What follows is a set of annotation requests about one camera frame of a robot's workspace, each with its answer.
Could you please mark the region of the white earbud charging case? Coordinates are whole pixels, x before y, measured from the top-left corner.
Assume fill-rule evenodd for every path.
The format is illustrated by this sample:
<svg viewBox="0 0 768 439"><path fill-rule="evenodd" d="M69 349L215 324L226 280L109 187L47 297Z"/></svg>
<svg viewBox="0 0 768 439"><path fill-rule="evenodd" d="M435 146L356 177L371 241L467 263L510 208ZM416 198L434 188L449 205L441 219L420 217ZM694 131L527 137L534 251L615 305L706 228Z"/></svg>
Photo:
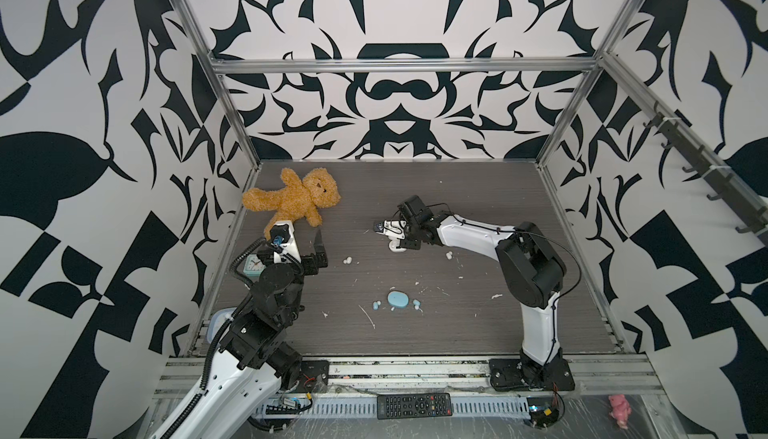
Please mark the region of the white earbud charging case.
<svg viewBox="0 0 768 439"><path fill-rule="evenodd" d="M400 253L405 251L405 248L401 246L401 242L397 238L392 238L389 241L388 247L394 253Z"/></svg>

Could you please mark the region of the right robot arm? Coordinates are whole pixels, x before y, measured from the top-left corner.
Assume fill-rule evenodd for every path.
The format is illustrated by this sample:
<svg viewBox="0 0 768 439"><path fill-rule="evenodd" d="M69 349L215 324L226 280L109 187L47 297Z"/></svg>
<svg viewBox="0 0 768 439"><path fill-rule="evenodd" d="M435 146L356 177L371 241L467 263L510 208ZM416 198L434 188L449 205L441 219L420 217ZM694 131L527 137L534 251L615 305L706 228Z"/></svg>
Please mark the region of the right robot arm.
<svg viewBox="0 0 768 439"><path fill-rule="evenodd" d="M430 244L496 260L509 292L520 303L522 358L544 368L560 354L557 303L567 267L535 224L497 226L445 212L422 222L414 218L382 220L374 224L373 231L389 238L393 252Z"/></svg>

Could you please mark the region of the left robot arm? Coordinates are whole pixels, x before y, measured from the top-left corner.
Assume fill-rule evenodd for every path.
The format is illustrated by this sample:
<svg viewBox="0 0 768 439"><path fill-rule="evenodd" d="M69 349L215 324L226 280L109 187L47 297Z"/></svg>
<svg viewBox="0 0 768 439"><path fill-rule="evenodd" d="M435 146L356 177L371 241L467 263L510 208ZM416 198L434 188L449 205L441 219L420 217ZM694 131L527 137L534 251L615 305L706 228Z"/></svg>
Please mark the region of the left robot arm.
<svg viewBox="0 0 768 439"><path fill-rule="evenodd" d="M291 221L279 221L238 254L229 271L247 295L213 336L200 378L154 432L155 438L230 438L244 424L269 434L285 431L313 406L311 398L266 414L271 399L291 392L302 380L302 356L285 340L286 330L303 311L306 277L327 267L322 236L314 250L298 250Z"/></svg>

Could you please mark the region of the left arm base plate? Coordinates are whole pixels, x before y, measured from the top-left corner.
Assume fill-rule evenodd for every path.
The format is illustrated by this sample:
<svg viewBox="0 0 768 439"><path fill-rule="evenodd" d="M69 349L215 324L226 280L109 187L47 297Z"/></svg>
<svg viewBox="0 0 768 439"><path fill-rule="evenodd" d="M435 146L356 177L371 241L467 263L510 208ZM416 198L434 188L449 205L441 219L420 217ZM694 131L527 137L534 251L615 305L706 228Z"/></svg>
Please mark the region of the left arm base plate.
<svg viewBox="0 0 768 439"><path fill-rule="evenodd" d="M323 390L328 383L330 362L327 360L304 360L301 364L297 393L314 393Z"/></svg>

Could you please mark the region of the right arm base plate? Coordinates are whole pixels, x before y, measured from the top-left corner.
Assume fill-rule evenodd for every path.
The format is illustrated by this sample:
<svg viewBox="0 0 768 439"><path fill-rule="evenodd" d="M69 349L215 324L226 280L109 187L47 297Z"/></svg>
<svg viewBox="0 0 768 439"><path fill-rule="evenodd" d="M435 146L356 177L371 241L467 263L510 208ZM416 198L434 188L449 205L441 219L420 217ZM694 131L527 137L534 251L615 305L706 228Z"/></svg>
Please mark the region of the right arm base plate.
<svg viewBox="0 0 768 439"><path fill-rule="evenodd" d="M565 391L576 389L569 363L557 354L545 365L522 355L519 359L490 359L490 385L498 392Z"/></svg>

